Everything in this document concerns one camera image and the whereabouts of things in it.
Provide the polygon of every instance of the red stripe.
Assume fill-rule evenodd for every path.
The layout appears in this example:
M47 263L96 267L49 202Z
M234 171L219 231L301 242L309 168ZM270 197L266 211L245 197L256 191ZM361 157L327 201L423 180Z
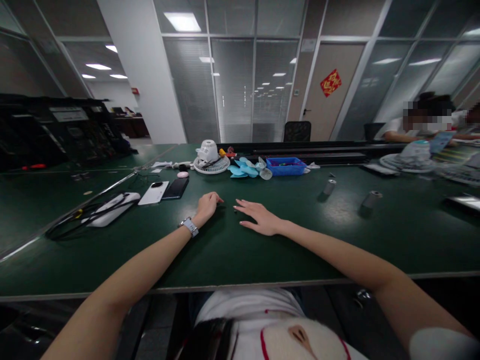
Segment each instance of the red stripe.
M344 341L342 340L342 338L339 336L338 337L340 339L340 342L341 344L343 345L343 348L345 349L345 352L346 352L346 360L352 360L352 358L350 357L350 352L349 352L349 348L347 347L347 345L344 343Z
M261 341L261 352L263 353L263 358L269 360L269 355L267 354L267 346L265 345L264 331L260 332L260 341Z

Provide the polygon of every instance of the white pillar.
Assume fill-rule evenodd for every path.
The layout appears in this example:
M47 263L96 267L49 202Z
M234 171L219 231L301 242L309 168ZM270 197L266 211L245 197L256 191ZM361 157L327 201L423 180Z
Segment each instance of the white pillar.
M153 143L186 143L153 1L97 2Z

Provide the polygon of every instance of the hand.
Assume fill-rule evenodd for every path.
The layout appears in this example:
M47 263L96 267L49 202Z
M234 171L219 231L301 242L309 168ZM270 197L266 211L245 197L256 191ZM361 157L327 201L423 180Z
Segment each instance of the hand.
M197 228L201 228L212 217L217 209L217 203L223 203L222 198L215 192L209 192L198 200L196 215L191 220Z
M240 206L234 206L234 209L247 214L257 222L255 224L250 221L240 221L240 225L267 236L276 235L280 232L282 224L285 221L272 214L265 208L265 206L256 202L238 199L236 202Z

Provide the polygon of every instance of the red diamond-shaped paper sign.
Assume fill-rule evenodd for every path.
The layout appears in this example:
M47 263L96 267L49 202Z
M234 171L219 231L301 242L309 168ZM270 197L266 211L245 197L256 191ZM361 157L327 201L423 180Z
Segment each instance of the red diamond-shaped paper sign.
M337 69L333 70L323 81L320 83L321 89L328 98L335 90L342 85L342 79L340 79Z

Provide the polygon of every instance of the blue plastic box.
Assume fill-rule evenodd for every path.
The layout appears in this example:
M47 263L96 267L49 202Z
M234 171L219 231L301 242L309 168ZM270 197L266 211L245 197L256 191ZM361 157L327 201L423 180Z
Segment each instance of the blue plastic box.
M270 157L266 159L266 167L270 169L273 176L303 175L307 165L296 157Z

